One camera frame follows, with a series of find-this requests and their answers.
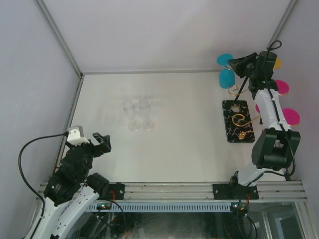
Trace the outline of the cyan wine glass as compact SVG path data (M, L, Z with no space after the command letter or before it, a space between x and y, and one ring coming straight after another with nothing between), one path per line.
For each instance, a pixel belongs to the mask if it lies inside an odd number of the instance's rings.
M229 86L235 84L235 73L228 67L228 60L233 59L233 55L230 53L223 53L217 57L217 64L222 66L223 69L219 73L219 85L223 89L227 89Z

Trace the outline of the clear champagne flute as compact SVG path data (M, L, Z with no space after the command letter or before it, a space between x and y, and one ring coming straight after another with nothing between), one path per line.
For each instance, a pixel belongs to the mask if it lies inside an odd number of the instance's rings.
M140 110L141 116L144 118L142 122L142 128L146 131L150 131L154 128L155 124L150 119L150 101L146 98L140 99L138 102L138 107Z
M141 124L136 120L135 114L135 104L132 100L123 101L123 109L130 122L128 124L128 129L132 132L137 132L141 128Z

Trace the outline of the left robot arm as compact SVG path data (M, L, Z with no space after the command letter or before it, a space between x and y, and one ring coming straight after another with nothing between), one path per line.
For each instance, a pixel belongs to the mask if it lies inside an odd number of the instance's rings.
M110 136L94 133L94 145L78 128L61 134L69 147L59 169L49 178L43 195L40 195L21 177L27 187L42 201L27 239L64 239L86 209L97 199L109 194L109 181L99 173L89 174L93 159L112 149Z

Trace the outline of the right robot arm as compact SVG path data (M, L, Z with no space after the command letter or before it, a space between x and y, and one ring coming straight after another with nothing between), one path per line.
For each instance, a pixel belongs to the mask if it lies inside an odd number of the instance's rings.
M234 73L249 81L248 89L264 127L252 148L252 162L237 171L227 185L229 199L258 198L256 184L265 174L279 175L280 170L286 169L283 176L290 177L296 170L295 153L301 136L291 129L280 105L278 86L272 78L276 60L271 48L228 60Z

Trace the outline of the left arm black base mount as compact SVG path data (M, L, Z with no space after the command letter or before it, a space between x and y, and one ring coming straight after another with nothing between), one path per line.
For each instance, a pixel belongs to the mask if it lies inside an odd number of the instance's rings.
M99 197L99 200L123 200L125 195L125 184L123 183L111 183L109 184L108 191Z

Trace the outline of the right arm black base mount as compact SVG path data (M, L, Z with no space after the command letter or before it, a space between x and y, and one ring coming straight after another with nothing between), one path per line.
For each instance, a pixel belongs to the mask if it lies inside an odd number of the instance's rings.
M215 200L258 200L259 194L257 187L247 187L242 185L213 184L213 195Z

